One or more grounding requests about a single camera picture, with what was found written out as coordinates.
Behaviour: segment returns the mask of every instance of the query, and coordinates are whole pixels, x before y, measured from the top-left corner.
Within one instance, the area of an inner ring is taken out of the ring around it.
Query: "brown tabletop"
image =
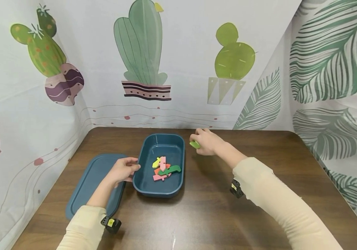
[[[65,234],[65,207],[88,162],[100,153],[137,157],[146,136],[175,133],[186,141],[194,130],[104,128],[89,132],[13,247],[55,249]],[[357,249],[357,217],[297,135],[285,131],[215,131],[254,156],[312,207],[344,249]],[[99,250],[291,249],[278,224],[245,197],[229,192],[231,169],[215,156],[186,145],[184,184],[171,199],[144,197],[127,184]]]

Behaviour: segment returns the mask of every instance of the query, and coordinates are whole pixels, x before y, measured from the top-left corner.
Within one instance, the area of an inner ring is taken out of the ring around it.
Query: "pink puzzle piece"
[[[165,171],[166,169],[166,156],[161,156],[161,158],[159,159],[159,166],[160,166],[160,170]]]
[[[162,175],[162,176],[160,176],[158,174],[155,174],[154,175],[154,181],[159,181],[159,180],[165,181],[165,178],[169,177],[170,175],[171,175],[171,173],[168,174],[168,175]]]

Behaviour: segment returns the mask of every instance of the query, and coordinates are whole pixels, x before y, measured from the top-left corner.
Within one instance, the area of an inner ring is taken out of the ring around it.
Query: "plastic tray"
[[[86,205],[92,193],[95,189],[97,189],[99,183],[110,171],[115,162],[118,159],[125,157],[127,156],[115,153],[104,153],[102,155],[95,156],[90,161],[66,206],[66,218],[73,218],[77,210],[82,205]],[[120,182],[118,187],[112,191],[106,207],[108,215],[113,215],[117,211],[125,183],[126,182]]]
[[[141,168],[133,176],[133,186],[141,194],[148,197],[170,198],[177,195],[184,180],[183,137],[177,134],[152,134],[144,140],[139,156]],[[166,163],[179,165],[181,172],[172,173],[164,181],[154,181],[155,174],[152,163],[157,157],[166,156]]]

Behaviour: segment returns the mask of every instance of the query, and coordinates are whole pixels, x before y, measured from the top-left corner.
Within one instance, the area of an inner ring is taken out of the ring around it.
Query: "printed backdrop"
[[[0,0],[0,250],[98,126],[294,131],[357,214],[357,0]]]

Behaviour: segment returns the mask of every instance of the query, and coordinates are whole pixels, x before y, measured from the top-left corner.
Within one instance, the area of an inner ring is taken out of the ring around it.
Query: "pink dot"
[[[42,163],[44,163],[44,160],[42,158],[38,158],[34,161],[34,166],[39,166]]]

